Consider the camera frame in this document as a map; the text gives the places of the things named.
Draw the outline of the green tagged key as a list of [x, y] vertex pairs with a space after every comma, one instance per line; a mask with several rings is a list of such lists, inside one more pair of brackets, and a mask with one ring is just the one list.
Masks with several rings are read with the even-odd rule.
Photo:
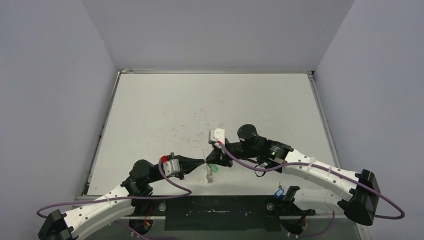
[[207, 165], [213, 173], [217, 173], [219, 171], [219, 168], [216, 164], [208, 163]]

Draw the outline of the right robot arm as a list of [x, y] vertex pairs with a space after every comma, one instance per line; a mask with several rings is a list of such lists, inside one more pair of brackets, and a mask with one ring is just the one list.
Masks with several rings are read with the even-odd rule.
[[371, 226], [376, 217], [380, 187], [375, 174], [363, 169], [361, 172], [344, 170], [307, 156], [297, 149], [258, 134], [252, 124], [237, 130], [238, 142], [229, 142], [222, 128], [211, 129], [208, 143], [219, 164], [232, 164], [255, 158], [261, 172], [278, 173], [299, 177], [320, 186], [305, 189], [291, 186], [286, 190], [282, 207], [290, 215], [300, 210], [323, 210], [343, 213], [349, 220]]

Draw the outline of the large metal key ring plate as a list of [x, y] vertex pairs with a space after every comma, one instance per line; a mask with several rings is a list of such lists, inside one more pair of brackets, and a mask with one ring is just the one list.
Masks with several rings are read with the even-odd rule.
[[213, 171], [211, 170], [211, 168], [209, 167], [207, 160], [206, 160], [206, 152], [205, 149], [202, 149], [202, 153], [203, 153], [203, 160], [205, 162], [205, 168], [206, 168], [206, 180], [208, 184], [211, 184], [213, 182]]

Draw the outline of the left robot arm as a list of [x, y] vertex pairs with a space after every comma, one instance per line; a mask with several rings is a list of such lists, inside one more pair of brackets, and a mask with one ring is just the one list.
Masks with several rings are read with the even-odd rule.
[[122, 218], [144, 215], [151, 201], [166, 200], [167, 196], [153, 196], [151, 184], [177, 177], [182, 180], [203, 159], [181, 155], [164, 155], [157, 164], [145, 159], [135, 162], [128, 177], [118, 186], [92, 201], [65, 212], [56, 209], [44, 216], [37, 236], [40, 240], [84, 240], [91, 234]]

